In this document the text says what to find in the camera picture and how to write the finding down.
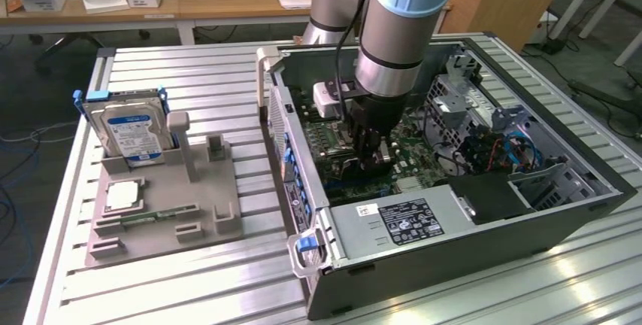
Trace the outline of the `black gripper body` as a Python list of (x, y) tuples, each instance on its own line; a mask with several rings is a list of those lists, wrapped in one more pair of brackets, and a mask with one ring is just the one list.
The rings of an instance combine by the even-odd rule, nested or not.
[(390, 133), (402, 119), (406, 100), (406, 95), (395, 97), (366, 95), (353, 98), (350, 119), (354, 132)]

